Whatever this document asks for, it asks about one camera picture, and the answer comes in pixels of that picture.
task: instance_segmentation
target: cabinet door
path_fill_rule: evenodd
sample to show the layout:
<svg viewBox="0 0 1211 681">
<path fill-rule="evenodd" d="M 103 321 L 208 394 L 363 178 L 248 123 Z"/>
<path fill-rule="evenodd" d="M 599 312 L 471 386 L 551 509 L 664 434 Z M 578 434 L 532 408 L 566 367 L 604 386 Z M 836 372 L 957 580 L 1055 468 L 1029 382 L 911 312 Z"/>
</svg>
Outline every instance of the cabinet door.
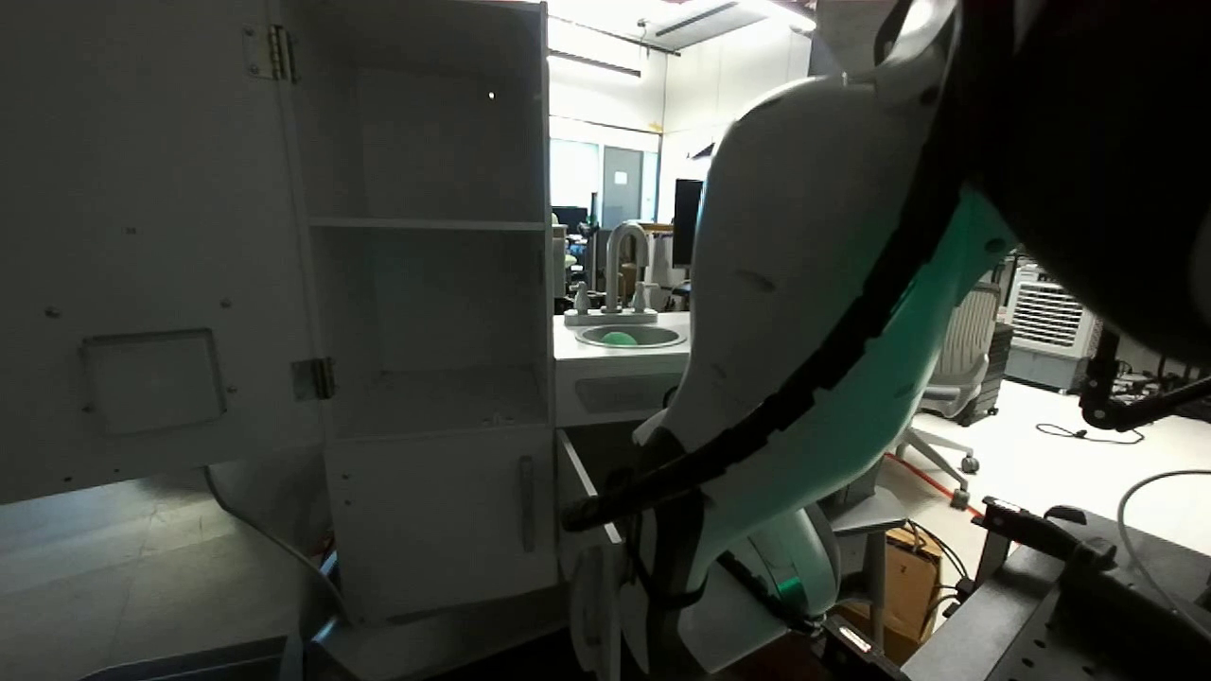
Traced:
<svg viewBox="0 0 1211 681">
<path fill-rule="evenodd" d="M 363 621 L 556 582 L 549 428 L 331 447 L 339 580 Z"/>
<path fill-rule="evenodd" d="M 319 447 L 263 27 L 258 0 L 0 8 L 0 496 Z"/>
</svg>

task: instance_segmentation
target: countertop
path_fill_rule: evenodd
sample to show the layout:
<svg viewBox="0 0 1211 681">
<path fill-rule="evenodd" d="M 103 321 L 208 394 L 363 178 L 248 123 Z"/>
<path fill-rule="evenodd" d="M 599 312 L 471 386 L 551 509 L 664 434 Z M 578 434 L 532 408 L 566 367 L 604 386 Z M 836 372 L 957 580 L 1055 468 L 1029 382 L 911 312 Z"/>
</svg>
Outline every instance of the countertop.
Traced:
<svg viewBox="0 0 1211 681">
<path fill-rule="evenodd" d="M 578 361 L 640 361 L 640 356 L 687 356 L 687 312 L 682 316 L 657 316 L 653 321 L 630 321 L 630 324 L 657 324 L 682 333 L 673 343 L 636 343 L 636 350 L 607 350 L 607 343 L 583 343 L 578 333 L 595 324 L 562 324 L 562 316 L 551 318 L 551 350 L 556 362 L 578 362 Z"/>
</svg>

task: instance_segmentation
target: cabinet shelf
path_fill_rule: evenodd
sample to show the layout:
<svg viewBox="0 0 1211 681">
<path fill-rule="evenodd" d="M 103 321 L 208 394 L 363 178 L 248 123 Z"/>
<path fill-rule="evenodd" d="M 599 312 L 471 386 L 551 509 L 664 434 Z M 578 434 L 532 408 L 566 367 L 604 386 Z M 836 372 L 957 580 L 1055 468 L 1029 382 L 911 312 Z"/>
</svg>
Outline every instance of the cabinet shelf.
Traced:
<svg viewBox="0 0 1211 681">
<path fill-rule="evenodd" d="M 541 367 L 382 372 L 339 443 L 549 425 Z"/>
<path fill-rule="evenodd" d="M 365 220 L 365 215 L 312 215 L 306 220 L 312 230 L 498 230 L 498 236 L 538 236 L 541 220 Z"/>
</svg>

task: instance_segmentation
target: door hinge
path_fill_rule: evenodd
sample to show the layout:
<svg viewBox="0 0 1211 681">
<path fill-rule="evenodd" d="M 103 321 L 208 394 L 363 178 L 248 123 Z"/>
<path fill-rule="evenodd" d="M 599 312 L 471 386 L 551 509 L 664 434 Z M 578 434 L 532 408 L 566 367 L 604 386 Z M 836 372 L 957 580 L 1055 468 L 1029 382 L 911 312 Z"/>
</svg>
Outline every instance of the door hinge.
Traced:
<svg viewBox="0 0 1211 681">
<path fill-rule="evenodd" d="M 338 362 L 331 356 L 292 362 L 298 400 L 331 400 L 338 398 Z"/>
<path fill-rule="evenodd" d="M 276 84 L 298 84 L 293 37 L 288 27 L 268 27 L 268 68 Z"/>
</svg>

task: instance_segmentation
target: open cabinet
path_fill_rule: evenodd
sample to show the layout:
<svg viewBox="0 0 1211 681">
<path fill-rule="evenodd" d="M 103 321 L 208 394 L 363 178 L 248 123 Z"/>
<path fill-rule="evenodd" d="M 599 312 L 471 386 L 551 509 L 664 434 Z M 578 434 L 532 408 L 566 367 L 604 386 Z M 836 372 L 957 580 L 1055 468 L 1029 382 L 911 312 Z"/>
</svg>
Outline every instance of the open cabinet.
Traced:
<svg viewBox="0 0 1211 681">
<path fill-rule="evenodd" d="M 4 8 L 4 492 L 321 452 L 363 621 L 551 588 L 541 32 Z"/>
</svg>

